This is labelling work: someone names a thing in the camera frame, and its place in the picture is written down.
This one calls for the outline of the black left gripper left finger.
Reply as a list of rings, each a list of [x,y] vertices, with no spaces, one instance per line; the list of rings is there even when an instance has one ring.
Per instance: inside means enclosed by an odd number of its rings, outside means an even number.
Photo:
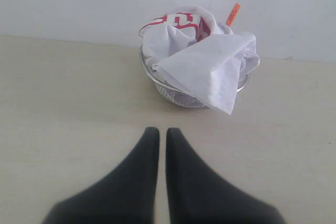
[[[44,223],[153,223],[160,151],[147,127],[128,156],[102,180],[51,209]]]

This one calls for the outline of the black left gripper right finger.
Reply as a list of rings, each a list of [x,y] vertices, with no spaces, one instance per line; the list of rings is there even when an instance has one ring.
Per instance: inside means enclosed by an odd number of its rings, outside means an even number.
[[[236,188],[194,151],[181,130],[166,133],[171,223],[285,223],[277,208]]]

